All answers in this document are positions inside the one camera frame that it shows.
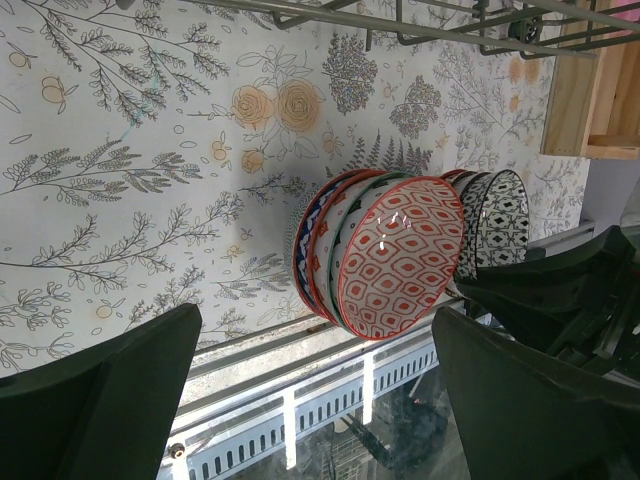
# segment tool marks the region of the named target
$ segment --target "stack of bowls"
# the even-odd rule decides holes
[[[518,174],[452,170],[441,178],[451,184],[464,208],[455,282],[474,282],[483,268],[523,262],[529,241],[529,205]],[[460,295],[453,282],[447,293]]]
[[[312,311],[382,340],[434,305],[456,270],[463,231],[462,203],[447,179],[353,170],[301,198],[285,262]]]

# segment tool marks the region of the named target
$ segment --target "wooden plank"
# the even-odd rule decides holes
[[[589,135],[589,145],[599,147],[640,147],[640,135]]]
[[[584,156],[598,159],[637,160],[640,158],[640,149],[587,145]]]
[[[637,135],[640,130],[640,42],[625,47],[607,129],[609,135]]]
[[[609,118],[613,108],[613,100],[616,96],[618,79],[622,68],[622,59],[626,45],[615,45],[602,49],[602,73],[598,87],[598,95],[595,98],[591,128],[592,135],[606,134],[609,128]]]
[[[600,0],[597,10],[609,8],[610,4],[610,0]],[[576,5],[589,8],[586,0],[578,0]],[[565,25],[562,34],[584,31],[586,26],[586,22]],[[599,54],[595,60],[564,56],[556,58],[541,153],[584,155],[602,74],[602,52],[594,53]]]

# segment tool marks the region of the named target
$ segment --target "bolt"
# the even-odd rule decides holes
[[[180,458],[182,457],[182,455],[184,455],[184,445],[182,445],[181,443],[176,443],[174,445],[171,445],[171,447],[169,447],[169,455],[171,455],[171,458]]]

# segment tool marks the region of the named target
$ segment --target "black and white patterned bowl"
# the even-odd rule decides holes
[[[529,204],[512,170],[471,179],[460,194],[465,233],[454,279],[474,281],[478,269],[524,261],[529,241]]]

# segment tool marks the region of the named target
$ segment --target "dish rack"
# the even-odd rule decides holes
[[[130,0],[119,0],[122,7]],[[597,0],[589,0],[579,6],[576,1],[528,0],[521,8],[505,7],[491,10],[489,0],[474,0],[473,6],[466,7],[441,0],[413,0],[470,15],[468,23],[452,29],[438,29],[407,23],[403,18],[405,0],[396,0],[395,20],[376,18],[358,13],[341,11],[359,0],[331,0],[322,6],[305,3],[290,3],[283,0],[183,0],[191,3],[203,3],[219,7],[267,13],[280,30],[287,30],[308,21],[332,23],[367,31],[366,48],[371,49],[373,32],[395,33],[401,45],[417,45],[435,40],[451,40],[480,46],[483,55],[498,55],[508,52],[521,52],[525,59],[566,55],[582,58],[595,58],[593,50],[612,45],[633,42],[640,39],[640,24],[613,16],[623,12],[640,9],[640,2],[613,8],[598,9]],[[548,13],[559,13],[563,18],[549,20],[543,18]],[[578,31],[561,32],[560,35],[543,39],[541,33],[545,26],[582,25]],[[486,35],[488,29],[508,26],[506,38],[497,39]],[[617,32],[627,35],[616,36]]]

